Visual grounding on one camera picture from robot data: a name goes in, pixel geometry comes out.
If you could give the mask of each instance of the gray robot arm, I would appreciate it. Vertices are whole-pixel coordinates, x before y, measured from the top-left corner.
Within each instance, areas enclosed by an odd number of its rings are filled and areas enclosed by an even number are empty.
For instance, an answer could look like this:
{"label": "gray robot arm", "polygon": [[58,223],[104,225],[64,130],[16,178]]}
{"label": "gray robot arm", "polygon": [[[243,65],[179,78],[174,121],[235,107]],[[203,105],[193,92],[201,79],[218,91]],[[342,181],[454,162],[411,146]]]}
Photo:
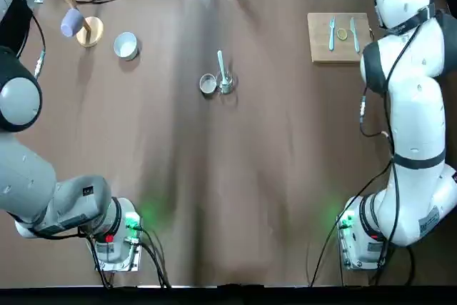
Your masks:
{"label": "gray robot arm", "polygon": [[[0,25],[11,2],[0,0]],[[27,238],[55,239],[77,227],[95,239],[104,270],[127,270],[139,250],[131,244],[141,225],[133,204],[112,197],[102,176],[57,182],[52,165],[16,140],[39,117],[41,89],[8,48],[0,47],[0,66],[0,209]]]}

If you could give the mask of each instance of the knife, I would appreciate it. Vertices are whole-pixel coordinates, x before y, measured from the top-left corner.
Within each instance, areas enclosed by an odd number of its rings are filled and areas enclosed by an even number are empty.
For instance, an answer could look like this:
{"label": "knife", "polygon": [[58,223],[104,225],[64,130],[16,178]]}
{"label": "knife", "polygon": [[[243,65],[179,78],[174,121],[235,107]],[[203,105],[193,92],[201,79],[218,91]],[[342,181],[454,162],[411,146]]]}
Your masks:
{"label": "knife", "polygon": [[351,18],[351,31],[354,35],[354,48],[356,49],[356,52],[359,53],[360,47],[358,46],[356,23],[354,22],[354,17]]}
{"label": "knife", "polygon": [[328,49],[333,51],[335,48],[335,16],[330,20],[330,40],[328,42]]}

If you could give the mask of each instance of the green light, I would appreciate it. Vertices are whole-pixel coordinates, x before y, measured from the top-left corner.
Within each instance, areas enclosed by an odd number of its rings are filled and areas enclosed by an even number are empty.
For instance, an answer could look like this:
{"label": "green light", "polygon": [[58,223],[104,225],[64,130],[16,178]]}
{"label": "green light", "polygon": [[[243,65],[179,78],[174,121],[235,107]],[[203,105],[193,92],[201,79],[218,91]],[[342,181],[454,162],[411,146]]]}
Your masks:
{"label": "green light", "polygon": [[127,212],[126,213],[126,226],[130,228],[130,233],[132,237],[136,237],[138,231],[132,228],[140,226],[140,216],[136,212]]}

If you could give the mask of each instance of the fork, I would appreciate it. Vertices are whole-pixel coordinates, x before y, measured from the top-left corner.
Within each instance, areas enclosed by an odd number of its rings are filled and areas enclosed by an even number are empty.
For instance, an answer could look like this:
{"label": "fork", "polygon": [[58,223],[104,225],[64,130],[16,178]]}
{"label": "fork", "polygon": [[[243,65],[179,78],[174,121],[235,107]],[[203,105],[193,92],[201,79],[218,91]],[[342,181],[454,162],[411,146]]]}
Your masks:
{"label": "fork", "polygon": [[330,20],[330,41],[328,42],[328,49],[333,51],[335,48],[335,16]]}

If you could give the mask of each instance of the label sticker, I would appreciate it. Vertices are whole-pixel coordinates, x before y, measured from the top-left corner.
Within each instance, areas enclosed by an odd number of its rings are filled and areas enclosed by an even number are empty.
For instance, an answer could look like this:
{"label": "label sticker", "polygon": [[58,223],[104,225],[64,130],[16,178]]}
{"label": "label sticker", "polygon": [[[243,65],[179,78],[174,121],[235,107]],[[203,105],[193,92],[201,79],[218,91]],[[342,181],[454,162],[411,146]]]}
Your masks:
{"label": "label sticker", "polygon": [[90,194],[94,194],[94,187],[93,186],[84,187],[83,188],[83,196],[88,196]]}
{"label": "label sticker", "polygon": [[383,248],[382,243],[372,243],[372,242],[368,243],[368,251],[380,253],[382,248]]}
{"label": "label sticker", "polygon": [[426,234],[428,234],[430,230],[433,229],[436,224],[438,224],[439,220],[440,213],[438,211],[438,207],[434,206],[428,213],[427,217],[419,219],[421,237],[424,237]]}
{"label": "label sticker", "polygon": [[96,245],[96,250],[97,250],[97,253],[100,253],[100,254],[110,254],[110,253],[114,253],[114,244],[112,243],[108,243],[108,244],[97,244]]}

